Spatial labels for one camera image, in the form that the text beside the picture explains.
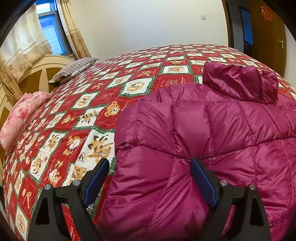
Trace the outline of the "magenta quilted down jacket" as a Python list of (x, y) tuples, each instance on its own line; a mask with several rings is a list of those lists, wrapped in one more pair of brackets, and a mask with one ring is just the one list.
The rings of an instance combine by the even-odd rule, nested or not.
[(116, 172), (98, 219), (105, 240), (191, 240), (208, 205), (190, 173), (199, 158), (218, 178), (256, 186), (271, 239), (295, 222), (295, 99), (275, 72), (204, 65), (202, 83), (161, 88), (118, 117)]

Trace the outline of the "red patchwork cartoon bedspread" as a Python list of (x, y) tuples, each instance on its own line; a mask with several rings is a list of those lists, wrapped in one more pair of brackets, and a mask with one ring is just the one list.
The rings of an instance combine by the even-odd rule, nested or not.
[[(6, 215), (16, 236), (27, 239), (37, 199), (46, 184), (68, 185), (107, 158), (109, 176), (90, 210), (98, 224), (116, 172), (114, 137), (119, 115), (161, 88), (202, 83), (207, 62), (273, 72), (225, 46), (171, 45), (102, 61), (57, 87), (38, 107), (4, 163)], [(295, 99), (294, 88), (276, 75), (279, 90)]]

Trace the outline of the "pink floral folded blanket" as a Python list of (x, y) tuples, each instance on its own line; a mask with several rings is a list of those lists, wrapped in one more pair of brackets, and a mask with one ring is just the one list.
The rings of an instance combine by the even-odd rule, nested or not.
[(1, 146), (7, 155), (13, 151), (16, 142), (26, 130), (29, 120), (35, 115), (38, 107), (50, 97), (49, 93), (41, 91), (25, 93), (13, 106), (1, 128)]

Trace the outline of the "striped grey pillow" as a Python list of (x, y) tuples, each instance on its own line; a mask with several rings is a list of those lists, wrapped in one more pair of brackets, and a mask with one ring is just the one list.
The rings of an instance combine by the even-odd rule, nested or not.
[(85, 57), (79, 60), (76, 60), (64, 68), (62, 68), (59, 72), (57, 72), (52, 79), (50, 79), (49, 83), (59, 83), (63, 84), (74, 77), (76, 77), (78, 74), (82, 73), (87, 68), (91, 67), (96, 63), (98, 59), (93, 57)]

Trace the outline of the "cream wooden headboard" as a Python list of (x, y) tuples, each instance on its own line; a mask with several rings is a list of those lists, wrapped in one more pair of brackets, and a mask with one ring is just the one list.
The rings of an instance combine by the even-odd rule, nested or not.
[[(60, 55), (46, 55), (37, 61), (30, 68), (20, 81), (18, 86), (22, 93), (33, 93), (35, 91), (52, 92), (58, 85), (50, 84), (48, 81), (66, 65), (73, 62), (73, 59)], [(1, 86), (1, 125), (4, 124), (9, 112), (11, 111), (15, 101), (12, 100)]]

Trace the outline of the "beige side curtain panel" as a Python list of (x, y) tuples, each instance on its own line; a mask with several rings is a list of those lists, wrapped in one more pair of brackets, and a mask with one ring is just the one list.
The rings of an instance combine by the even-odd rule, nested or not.
[(76, 25), (72, 7), (71, 7), (71, 1), (58, 0), (57, 8), (58, 8), (58, 13), (61, 19), (64, 32), (69, 41), (69, 44), (75, 59), (91, 57), (91, 54), (84, 42), (84, 39), (80, 33), (80, 30)]

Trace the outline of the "beige patterned curtain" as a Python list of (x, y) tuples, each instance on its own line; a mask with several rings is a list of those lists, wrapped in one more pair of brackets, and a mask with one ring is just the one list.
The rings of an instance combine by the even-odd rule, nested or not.
[(34, 63), (52, 54), (33, 4), (12, 27), (1, 46), (1, 83), (14, 100), (22, 97), (18, 82)]

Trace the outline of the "brown wooden door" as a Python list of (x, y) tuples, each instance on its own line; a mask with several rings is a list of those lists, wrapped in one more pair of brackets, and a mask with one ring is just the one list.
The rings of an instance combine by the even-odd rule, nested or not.
[[(252, 57), (270, 67), (281, 76), (285, 75), (287, 58), (286, 46), (281, 48), (278, 40), (286, 44), (285, 27), (281, 18), (267, 5), (266, 1), (248, 0), (248, 9), (252, 23)], [(261, 6), (267, 5), (273, 14), (273, 20), (265, 20)]]

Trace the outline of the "blue framed window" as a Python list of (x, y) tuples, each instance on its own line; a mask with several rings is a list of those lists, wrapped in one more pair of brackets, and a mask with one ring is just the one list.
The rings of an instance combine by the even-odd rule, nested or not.
[(69, 41), (62, 27), (57, 3), (54, 0), (36, 1), (37, 14), (43, 33), (54, 55), (72, 54)]

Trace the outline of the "red door decoration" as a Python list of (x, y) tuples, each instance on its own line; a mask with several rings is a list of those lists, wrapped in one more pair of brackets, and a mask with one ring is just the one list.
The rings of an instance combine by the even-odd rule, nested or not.
[(265, 20), (272, 21), (273, 14), (271, 13), (269, 7), (267, 5), (262, 5), (261, 7), (261, 14)]

